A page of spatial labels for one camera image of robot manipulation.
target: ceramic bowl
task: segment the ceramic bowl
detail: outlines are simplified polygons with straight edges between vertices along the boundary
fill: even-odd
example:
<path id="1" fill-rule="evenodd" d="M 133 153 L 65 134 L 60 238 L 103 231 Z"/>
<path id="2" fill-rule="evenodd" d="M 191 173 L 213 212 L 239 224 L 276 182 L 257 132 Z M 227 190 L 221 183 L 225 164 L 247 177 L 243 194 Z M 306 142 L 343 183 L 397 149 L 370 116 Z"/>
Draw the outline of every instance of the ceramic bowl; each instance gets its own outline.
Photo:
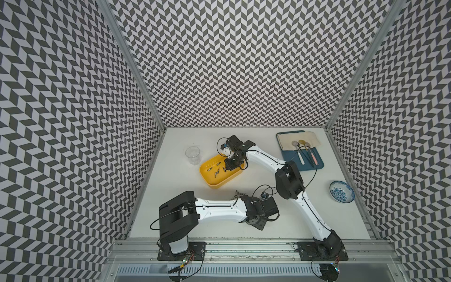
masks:
<path id="1" fill-rule="evenodd" d="M 355 194 L 351 186 L 343 181 L 334 181 L 329 186 L 332 197 L 340 203 L 350 203 L 354 201 Z"/>

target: black and white pattern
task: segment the black and white pattern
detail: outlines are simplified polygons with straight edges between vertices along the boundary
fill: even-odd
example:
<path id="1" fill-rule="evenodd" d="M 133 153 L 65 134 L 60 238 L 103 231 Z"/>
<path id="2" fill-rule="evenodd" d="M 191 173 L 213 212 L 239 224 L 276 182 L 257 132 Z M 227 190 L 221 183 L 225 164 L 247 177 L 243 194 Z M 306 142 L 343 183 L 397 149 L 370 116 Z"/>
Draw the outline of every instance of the black and white pattern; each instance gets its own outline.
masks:
<path id="1" fill-rule="evenodd" d="M 110 0 L 167 126 L 324 125 L 392 0 Z"/>
<path id="2" fill-rule="evenodd" d="M 93 0 L 0 10 L 0 281 L 95 279 L 158 129 Z"/>
<path id="3" fill-rule="evenodd" d="M 413 281 L 451 281 L 450 3 L 407 3 L 333 129 Z"/>

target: vent grille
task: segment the vent grille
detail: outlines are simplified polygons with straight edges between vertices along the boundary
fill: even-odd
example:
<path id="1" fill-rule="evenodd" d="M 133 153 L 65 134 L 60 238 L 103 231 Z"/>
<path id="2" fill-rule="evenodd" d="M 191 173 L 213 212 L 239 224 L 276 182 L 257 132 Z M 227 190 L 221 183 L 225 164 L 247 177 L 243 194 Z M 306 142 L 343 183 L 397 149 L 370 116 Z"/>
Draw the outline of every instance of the vent grille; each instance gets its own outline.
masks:
<path id="1" fill-rule="evenodd" d="M 168 274 L 171 269 L 179 264 L 121 264 L 118 276 L 178 276 L 178 273 Z M 195 273 L 200 264 L 189 264 L 185 266 L 180 275 L 188 276 Z M 312 265 L 313 271 L 321 276 L 319 264 Z M 214 264 L 204 265 L 196 275 L 199 276 L 313 276 L 310 264 Z"/>

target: clear plastic cup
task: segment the clear plastic cup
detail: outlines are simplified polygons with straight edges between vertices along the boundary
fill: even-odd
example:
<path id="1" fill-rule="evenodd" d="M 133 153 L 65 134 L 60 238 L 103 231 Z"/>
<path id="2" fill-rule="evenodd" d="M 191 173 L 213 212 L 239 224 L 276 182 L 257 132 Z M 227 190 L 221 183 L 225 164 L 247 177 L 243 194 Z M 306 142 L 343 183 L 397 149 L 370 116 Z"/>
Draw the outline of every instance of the clear plastic cup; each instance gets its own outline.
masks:
<path id="1" fill-rule="evenodd" d="M 193 166 L 196 166 L 200 163 L 200 149 L 192 146 L 186 149 L 185 155 Z"/>

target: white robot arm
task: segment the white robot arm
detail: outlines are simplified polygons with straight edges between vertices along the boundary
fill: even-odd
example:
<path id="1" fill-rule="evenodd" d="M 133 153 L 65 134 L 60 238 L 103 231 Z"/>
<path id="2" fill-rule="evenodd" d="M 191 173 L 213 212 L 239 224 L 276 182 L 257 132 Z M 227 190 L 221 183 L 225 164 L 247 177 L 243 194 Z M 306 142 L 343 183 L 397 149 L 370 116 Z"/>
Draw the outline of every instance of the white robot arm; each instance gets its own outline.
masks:
<path id="1" fill-rule="evenodd" d="M 226 155 L 229 155 L 229 158 L 233 158 L 233 153 L 229 153 L 230 150 L 227 150 L 226 148 L 224 148 L 223 151 L 225 151 Z M 258 163 L 272 173 L 276 173 L 279 169 L 282 169 L 286 165 L 285 161 L 269 155 L 256 145 L 251 146 L 247 150 L 246 156 L 250 162 Z M 308 198 L 306 191 L 302 191 L 298 195 L 297 199 L 291 198 L 290 200 L 301 211 L 315 239 L 323 240 L 330 235 L 331 228 L 324 222 L 319 213 L 316 211 L 312 202 Z"/>
<path id="2" fill-rule="evenodd" d="M 318 258 L 330 259 L 342 251 L 344 246 L 340 238 L 324 222 L 309 200 L 304 182 L 293 161 L 279 160 L 249 140 L 241 142 L 235 135 L 228 138 L 221 149 L 227 156 L 224 160 L 227 170 L 238 169 L 249 160 L 275 174 L 278 194 L 292 201 L 307 222 L 313 234 L 313 245 L 316 246 Z M 161 205 L 159 210 L 160 242 L 166 248 L 170 247 L 173 254 L 187 250 L 187 234 L 199 223 L 228 220 L 246 222 L 263 230 L 267 221 L 274 221 L 279 217 L 273 197 L 260 199 L 245 194 L 237 194 L 234 200 L 210 201 L 195 198 L 193 191 L 186 191 Z M 277 214 L 277 218 L 270 219 L 274 214 Z"/>
<path id="3" fill-rule="evenodd" d="M 227 156 L 225 168 L 233 170 L 243 162 L 255 162 L 276 175 L 276 189 L 284 199 L 292 201 L 301 211 L 322 258 L 336 255 L 343 248 L 338 235 L 321 218 L 305 191 L 304 182 L 293 161 L 285 162 L 264 152 L 251 141 L 241 142 L 235 135 L 221 145 Z"/>
<path id="4" fill-rule="evenodd" d="M 159 211 L 160 242 L 162 246 L 169 245 L 173 254 L 188 249 L 188 233 L 199 223 L 245 222 L 263 230 L 267 221 L 275 220 L 269 217 L 279 214 L 273 198 L 259 199 L 238 192 L 233 200 L 212 201 L 195 198 L 193 191 L 185 191 L 162 204 Z"/>

